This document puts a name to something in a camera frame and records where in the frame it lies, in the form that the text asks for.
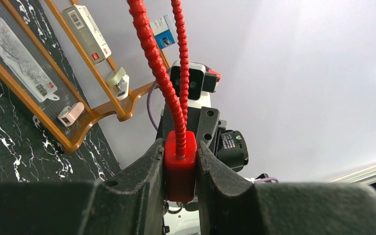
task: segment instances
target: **red cord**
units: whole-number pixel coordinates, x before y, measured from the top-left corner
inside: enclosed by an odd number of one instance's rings
[[[179,58],[181,59],[181,85],[179,92],[179,102],[181,103],[182,114],[184,115],[185,125],[188,118],[188,89],[189,89],[189,60],[188,60],[188,42],[185,30],[184,15],[180,0],[171,0],[172,12],[175,16],[176,32],[178,33]]]
[[[175,95],[175,90],[169,80],[169,75],[166,73],[166,68],[159,56],[159,50],[156,47],[156,41],[153,37],[152,29],[149,26],[149,19],[146,15],[146,7],[143,0],[127,0],[130,7],[130,14],[133,17],[133,25],[141,46],[145,52],[145,57],[148,60],[148,65],[152,69],[152,73],[156,78],[159,89],[165,97],[172,119],[174,121],[175,137],[176,137],[176,156],[185,156],[186,145],[186,124],[182,114],[181,105],[178,97]]]

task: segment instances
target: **red logo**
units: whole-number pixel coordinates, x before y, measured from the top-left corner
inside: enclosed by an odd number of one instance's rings
[[[97,53],[92,54],[92,57],[94,60],[97,60],[100,58]]]

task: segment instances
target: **screw hole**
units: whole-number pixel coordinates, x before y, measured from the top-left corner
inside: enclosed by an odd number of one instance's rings
[[[104,184],[107,185],[108,187],[113,187],[113,186],[118,185],[119,183],[115,180],[109,180],[109,181],[104,182]]]
[[[210,134],[205,134],[204,138],[209,141],[211,140],[212,136]]]

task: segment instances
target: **blue and white package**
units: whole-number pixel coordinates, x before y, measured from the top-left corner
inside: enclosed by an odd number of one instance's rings
[[[162,16],[159,19],[149,23],[159,49],[164,49],[165,47],[175,44],[177,34],[174,25],[175,24],[169,15]]]

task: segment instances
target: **wooden frame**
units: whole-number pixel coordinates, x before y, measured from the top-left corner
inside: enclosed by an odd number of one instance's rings
[[[53,60],[51,55],[47,52],[44,46],[41,44],[39,39],[34,35],[28,25],[23,21],[22,17],[18,14],[9,0],[0,0],[7,11],[12,15],[17,24],[23,29],[24,33],[29,37],[29,39],[35,44],[40,53],[46,58],[46,60],[51,64],[52,68],[58,74],[60,79],[64,82],[71,94],[80,102],[84,104],[85,110],[84,119],[81,122],[78,129],[76,129],[74,136],[69,139],[64,133],[57,127],[57,125],[41,110],[38,104],[29,96],[29,94],[21,87],[21,85],[11,76],[11,74],[0,64],[0,78],[1,80],[16,94],[16,96],[24,103],[24,105],[31,110],[31,112],[37,116],[37,118],[45,125],[45,127],[56,137],[56,139],[63,145],[66,152],[73,152],[77,150],[84,137],[90,128],[95,125],[98,121],[106,116],[116,114],[119,121],[125,121],[131,118],[135,112],[135,106],[138,100],[145,94],[147,94],[153,85],[153,82],[148,83],[142,87],[139,87],[133,91],[129,91],[129,95],[122,101],[118,101],[114,94],[111,92],[110,88],[104,82],[103,77],[100,75],[96,66],[92,63],[90,58],[86,55],[84,49],[73,35],[70,28],[67,26],[60,12],[53,3],[52,0],[45,0],[46,4],[56,17],[57,21],[61,27],[65,30],[66,34],[89,66],[93,75],[99,82],[100,86],[105,91],[106,95],[109,97],[110,101],[104,103],[98,107],[91,109],[89,105],[85,102],[84,98],[78,93],[74,88],[74,85],[69,81],[67,76],[62,72],[57,63]],[[77,1],[71,0],[72,4],[77,4]],[[169,68],[169,62],[161,51],[161,58],[164,62],[165,67]],[[112,57],[107,59],[112,70],[116,70],[118,67],[114,63]]]

